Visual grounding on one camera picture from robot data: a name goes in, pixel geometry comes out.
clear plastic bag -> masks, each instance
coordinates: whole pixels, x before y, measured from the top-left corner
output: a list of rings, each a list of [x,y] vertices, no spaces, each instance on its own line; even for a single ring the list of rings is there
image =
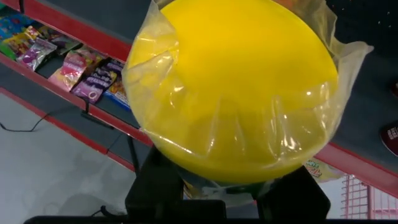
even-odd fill
[[[123,83],[142,130],[186,170],[263,182],[333,136],[372,47],[338,42],[324,0],[279,2],[289,10],[270,0],[150,5]]]

candy bag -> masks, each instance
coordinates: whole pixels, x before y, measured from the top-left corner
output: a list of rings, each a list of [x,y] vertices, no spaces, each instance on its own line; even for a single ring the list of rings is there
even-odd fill
[[[56,49],[56,45],[51,44],[50,42],[43,39],[37,38],[36,42],[30,47],[30,49],[17,58],[17,61],[24,64],[32,71],[35,71],[40,63],[42,63],[43,60],[46,58],[46,56],[51,54]]]
[[[0,51],[15,60],[30,49],[37,37],[40,37],[40,33],[30,26],[25,32],[2,41]]]
[[[71,50],[65,57],[62,67],[54,72],[49,81],[65,91],[70,91],[92,63],[92,59]]]
[[[115,101],[117,104],[121,105],[124,109],[128,111],[131,110],[120,77],[118,77],[116,81],[111,85],[111,87],[104,92],[104,96]]]
[[[344,176],[344,172],[315,158],[308,160],[304,166],[318,183],[337,180]]]
[[[115,81],[117,75],[103,68],[97,68],[93,73],[85,77],[72,90],[76,96],[87,98],[90,103],[95,103],[102,92]]]
[[[32,19],[22,15],[14,14],[0,19],[0,39],[8,39],[22,32],[25,26],[33,23]]]
[[[87,46],[82,46],[81,48],[77,49],[76,52],[79,54],[84,55],[86,58],[89,58],[92,62],[87,66],[86,68],[86,73],[91,73],[94,71],[94,69],[97,67],[97,65],[105,59],[106,57],[97,52],[96,50],[93,50]]]
[[[39,31],[47,40],[58,46],[57,53],[59,55],[65,54],[80,44],[79,41],[73,40],[72,38],[63,35],[47,26],[41,27]]]
[[[123,69],[123,67],[124,67],[124,64],[121,63],[121,62],[119,62],[119,61],[117,61],[117,60],[115,60],[115,59],[112,59],[112,60],[111,60],[110,62],[108,62],[104,67],[105,67],[106,69],[108,69],[109,71],[115,72],[116,75],[117,75],[118,77],[120,77],[121,74],[122,74],[122,69]]]

shelf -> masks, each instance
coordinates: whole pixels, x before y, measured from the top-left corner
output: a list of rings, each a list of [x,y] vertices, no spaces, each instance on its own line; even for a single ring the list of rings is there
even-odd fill
[[[149,4],[150,0],[23,1],[27,16],[123,62]]]
[[[7,65],[9,68],[13,69],[17,73],[20,73],[21,75],[29,78],[33,82],[37,83],[38,85],[50,90],[51,92],[55,93],[58,96],[61,96],[64,100],[69,101],[73,105],[79,107],[80,109],[84,110],[86,103],[84,100],[81,98],[66,92],[59,87],[55,86],[54,84],[50,83],[47,78],[53,74],[56,69],[58,69],[61,64],[62,64],[62,58],[52,58],[43,66],[38,69],[38,73],[35,73],[28,68],[25,68],[24,66],[18,64],[17,62],[7,58],[5,55],[0,54],[0,62]],[[116,129],[119,129],[120,131],[144,142],[147,145],[152,145],[152,142],[150,139],[141,131],[139,131],[137,128],[135,128],[133,125],[137,125],[133,115],[130,113],[129,116],[127,115],[126,111],[124,111],[124,108],[118,107],[116,104],[111,104],[111,103],[102,103],[102,109],[98,108],[95,105],[89,105],[89,114],[94,116],[95,118],[98,118],[102,120],[103,122],[115,127]],[[123,115],[123,120],[113,116],[107,110],[111,111],[113,114],[121,114]]]
[[[125,61],[131,43],[145,18],[150,0],[113,2],[24,0],[21,2],[24,12],[31,18],[113,58]],[[336,34],[347,41],[357,40],[356,36],[345,35],[348,32],[344,29],[349,27],[346,27],[342,20],[338,21]],[[47,81],[46,78],[60,67],[62,62],[60,58],[49,61],[38,70],[39,74],[31,72],[3,55],[0,55],[0,62],[77,107],[81,109],[85,107],[82,99]],[[335,137],[316,155],[331,166],[354,174],[362,181],[396,197],[398,197],[398,158],[382,145],[378,131],[385,124],[398,119],[398,99],[395,99],[388,90],[391,82],[396,81],[397,62],[396,58],[376,53],[366,58]],[[139,125],[131,113],[118,108],[106,98],[95,105],[90,105],[89,113],[145,145],[152,144],[150,139],[138,130]],[[116,156],[127,153],[115,150]]]
[[[51,113],[51,118],[63,124],[60,128],[74,136],[74,133],[83,136],[86,140],[79,139],[101,153],[106,154],[108,149],[122,134],[117,129],[110,129],[85,119],[81,116],[81,108],[51,93],[1,63],[0,73],[0,88],[7,90],[25,102],[29,102],[30,105],[44,114]]]

cable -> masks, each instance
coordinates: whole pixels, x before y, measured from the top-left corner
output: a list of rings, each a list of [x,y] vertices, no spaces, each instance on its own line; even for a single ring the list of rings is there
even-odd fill
[[[35,131],[35,128],[37,127],[37,125],[39,125],[39,123],[42,122],[46,117],[51,116],[51,115],[53,115],[53,114],[65,112],[66,110],[71,109],[71,108],[74,108],[74,106],[68,106],[68,107],[66,107],[66,108],[61,108],[61,109],[59,109],[59,110],[55,110],[55,111],[52,111],[52,112],[49,112],[49,113],[45,114],[42,118],[40,118],[40,119],[38,120],[38,122],[35,123],[35,125],[33,126],[33,128],[30,129],[30,130],[15,130],[15,129],[9,129],[9,128],[6,128],[2,123],[0,123],[0,128],[3,129],[3,130],[5,130],[5,131],[10,131],[10,132],[15,132],[15,133],[31,133],[31,132],[34,132],[34,131]]]
[[[95,213],[91,214],[90,217],[94,217],[96,214],[98,214],[99,212],[101,212],[101,209],[99,209],[98,211],[96,211]]]

red object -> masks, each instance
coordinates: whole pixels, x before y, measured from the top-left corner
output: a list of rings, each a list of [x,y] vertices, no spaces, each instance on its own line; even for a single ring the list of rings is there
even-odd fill
[[[398,175],[379,164],[333,143],[326,145],[315,157],[347,174],[354,174],[356,178],[365,183],[398,197]]]
[[[0,0],[0,2],[17,11],[21,11],[21,9],[19,8],[19,0]]]
[[[91,26],[58,12],[36,0],[24,0],[25,14],[55,30],[125,62],[131,43],[124,43]]]
[[[122,166],[126,167],[127,169],[129,169],[129,170],[131,170],[131,171],[133,171],[133,172],[136,171],[135,168],[134,168],[134,166],[133,166],[129,161],[123,159],[122,157],[116,155],[115,153],[113,153],[113,152],[108,152],[107,156],[108,156],[109,158],[113,159],[114,161],[120,163]]]

